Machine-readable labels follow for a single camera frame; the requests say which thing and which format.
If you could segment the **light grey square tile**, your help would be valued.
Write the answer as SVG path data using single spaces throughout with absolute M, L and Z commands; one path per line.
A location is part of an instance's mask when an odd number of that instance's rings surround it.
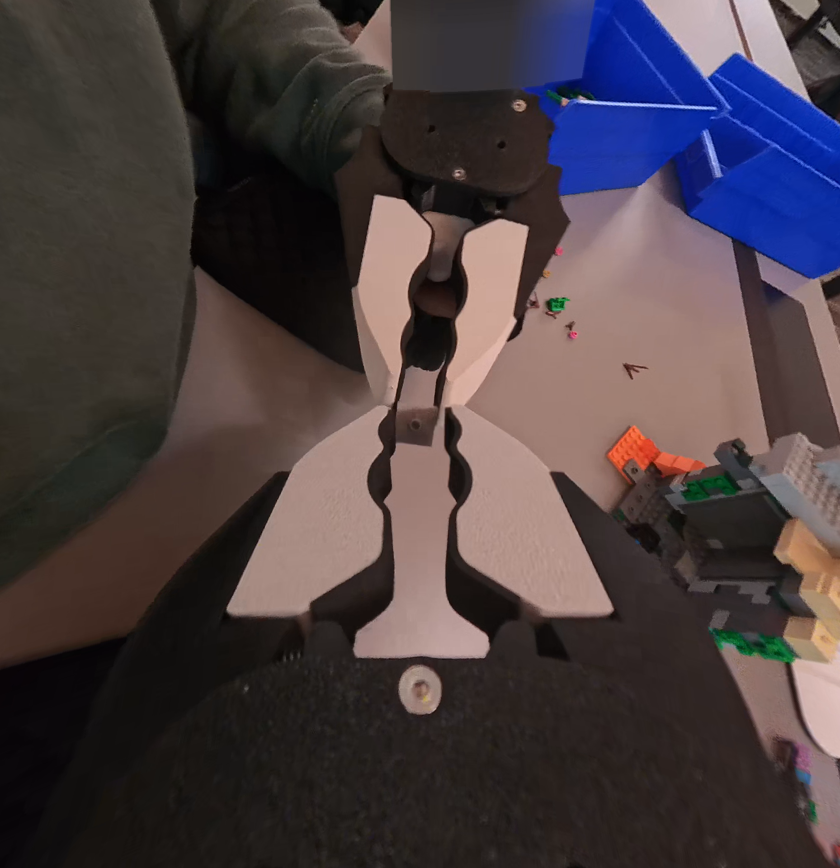
M 431 447 L 434 444 L 439 410 L 435 406 L 406 407 L 396 410 L 396 443 Z

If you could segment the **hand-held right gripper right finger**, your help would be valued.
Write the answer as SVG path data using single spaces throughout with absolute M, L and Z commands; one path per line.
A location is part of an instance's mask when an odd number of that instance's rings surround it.
M 447 409 L 447 599 L 492 641 L 531 626 L 613 613 L 586 543 L 548 467 L 467 407 Z

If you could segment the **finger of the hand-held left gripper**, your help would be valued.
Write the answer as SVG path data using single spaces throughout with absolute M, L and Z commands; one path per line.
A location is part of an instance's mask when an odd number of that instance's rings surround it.
M 523 224 L 488 222 L 462 240 L 459 265 L 466 294 L 455 319 L 455 348 L 445 372 L 443 407 L 469 402 L 513 331 L 528 233 Z
M 432 246 L 431 225 L 407 201 L 374 196 L 352 304 L 363 369 L 377 405 L 396 402 L 412 285 L 425 277 Z

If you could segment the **person's left forearm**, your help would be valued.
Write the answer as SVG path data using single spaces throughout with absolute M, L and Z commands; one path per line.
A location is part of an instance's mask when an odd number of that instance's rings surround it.
M 312 1 L 151 2 L 183 103 L 309 187 L 335 175 L 376 126 L 392 77 Z

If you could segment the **person's green sweatshirt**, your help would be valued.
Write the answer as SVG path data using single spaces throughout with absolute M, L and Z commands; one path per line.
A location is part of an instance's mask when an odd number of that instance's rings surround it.
M 148 2 L 0 2 L 0 590 L 165 439 L 192 168 Z

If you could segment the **pile of colourful loose bricks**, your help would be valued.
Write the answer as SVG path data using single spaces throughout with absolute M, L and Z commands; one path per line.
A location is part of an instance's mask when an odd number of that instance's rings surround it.
M 780 736 L 771 741 L 771 755 L 819 850 L 840 867 L 840 760 Z

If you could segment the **blue plastic storage bin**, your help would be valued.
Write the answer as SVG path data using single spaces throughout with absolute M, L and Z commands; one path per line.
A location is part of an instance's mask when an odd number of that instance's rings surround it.
M 840 268 L 840 124 L 740 54 L 728 111 L 675 157 L 688 214 L 807 278 Z
M 632 189 L 729 104 L 644 2 L 596 2 L 581 77 L 530 89 L 555 126 L 558 192 Z

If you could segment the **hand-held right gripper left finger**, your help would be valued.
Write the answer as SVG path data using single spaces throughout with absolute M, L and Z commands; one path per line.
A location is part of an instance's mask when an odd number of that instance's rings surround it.
M 294 465 L 227 604 L 231 617 L 339 624 L 351 639 L 390 604 L 392 411 L 373 407 Z

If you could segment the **toy brick castle model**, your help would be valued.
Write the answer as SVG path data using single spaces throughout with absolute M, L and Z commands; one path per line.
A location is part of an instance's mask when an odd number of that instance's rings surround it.
M 607 453 L 628 489 L 613 518 L 694 601 L 718 648 L 783 664 L 840 647 L 840 446 L 796 432 L 716 463 L 663 451 L 631 426 Z

